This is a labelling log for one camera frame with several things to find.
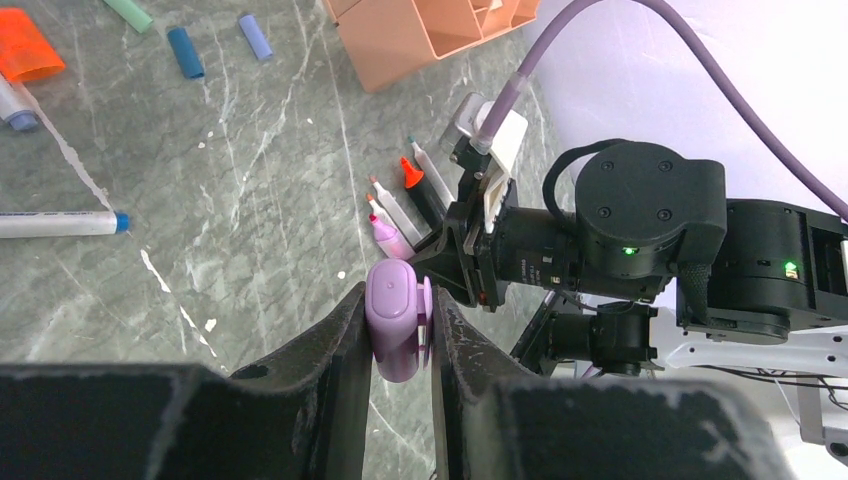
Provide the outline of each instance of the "orange marker cap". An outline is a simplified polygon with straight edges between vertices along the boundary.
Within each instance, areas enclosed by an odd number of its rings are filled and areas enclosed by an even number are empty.
[[[406,157],[400,157],[400,166],[403,168],[404,173],[406,173],[406,184],[404,187],[412,188],[418,185],[418,182],[424,178],[424,172],[413,167]]]
[[[11,83],[32,82],[65,69],[38,27],[20,8],[0,8],[0,74]]]

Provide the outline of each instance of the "pink organizer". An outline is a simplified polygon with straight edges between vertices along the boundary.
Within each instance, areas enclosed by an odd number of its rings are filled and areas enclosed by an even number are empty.
[[[324,0],[373,93],[536,19],[540,0]]]

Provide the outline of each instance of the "white paint speck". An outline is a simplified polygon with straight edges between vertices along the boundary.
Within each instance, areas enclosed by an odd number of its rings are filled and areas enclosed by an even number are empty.
[[[162,288],[162,291],[165,293],[171,293],[171,287],[165,283],[165,279],[162,278],[162,275],[159,275],[159,271],[156,270],[156,267],[154,267],[153,263],[150,262],[150,255],[148,255],[144,250],[141,250],[141,261],[144,262],[144,266],[153,273],[156,280],[159,280],[159,287]]]
[[[203,336],[203,332],[201,332],[200,329],[197,328],[197,325],[195,325],[191,317],[188,316],[188,312],[185,311],[185,308],[183,308],[182,305],[180,305],[180,313],[183,315],[183,318],[185,318],[186,322],[188,322],[188,326],[191,327],[192,330],[194,330],[198,343],[200,343],[201,345],[206,345],[206,348],[209,349],[209,353],[211,353],[214,358],[218,358],[218,354],[215,353],[215,350],[212,348],[212,345],[209,345],[209,342],[206,340],[206,337]]]

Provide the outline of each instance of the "marble table surface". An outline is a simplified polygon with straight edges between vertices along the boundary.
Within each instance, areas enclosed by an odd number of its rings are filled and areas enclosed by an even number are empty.
[[[0,128],[0,210],[115,210],[131,235],[3,240],[0,361],[200,362],[222,375],[323,318],[382,258],[365,193],[377,174],[407,207],[396,162],[416,135],[436,149],[466,93],[496,95],[526,52],[512,34],[366,94],[321,0],[146,0],[139,35],[103,2],[11,0],[67,63],[27,85],[45,126]],[[236,19],[254,13],[260,64]],[[182,77],[165,38],[185,27],[206,77]],[[534,83],[517,164],[541,208],[558,142]],[[414,221],[425,230],[423,220]],[[513,286],[495,314],[468,311],[505,349],[543,293]],[[363,478],[434,468],[430,378],[372,379]]]

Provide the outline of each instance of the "white marker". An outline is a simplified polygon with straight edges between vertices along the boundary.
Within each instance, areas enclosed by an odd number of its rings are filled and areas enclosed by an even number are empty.
[[[377,190],[377,200],[380,200],[380,203],[386,208],[386,211],[389,212],[389,216],[391,216],[392,220],[394,220],[398,230],[403,233],[403,236],[406,237],[409,243],[414,247],[424,237],[421,236],[421,233],[417,228],[415,228],[415,225],[412,224],[412,220],[409,219],[406,212],[400,208],[395,197],[393,197],[388,190],[380,185],[380,182],[377,181],[377,177],[372,175],[369,179],[371,180],[371,184],[374,185],[374,189]]]
[[[445,184],[445,181],[442,180],[442,176],[439,175],[439,171],[436,170],[436,166],[433,165],[433,161],[430,160],[430,156],[427,155],[427,152],[423,148],[418,146],[418,143],[415,142],[415,137],[410,135],[407,139],[409,140],[409,144],[412,145],[412,150],[415,152],[415,161],[418,162],[421,170],[424,170],[424,175],[433,184],[433,189],[439,195],[439,200],[442,201],[445,208],[449,207],[455,199],[453,198],[453,194],[450,193],[450,189]]]
[[[0,213],[0,238],[114,235],[129,228],[129,215],[119,212]]]
[[[38,126],[32,107],[18,95],[9,82],[0,75],[0,119],[16,132],[32,130]]]
[[[365,200],[368,200],[368,205],[371,205],[371,212],[375,217],[379,218],[381,222],[389,225],[390,227],[397,229],[397,225],[395,221],[392,220],[392,217],[389,215],[389,212],[386,211],[385,208],[381,207],[377,200],[374,200],[374,196],[370,193],[365,194]]]

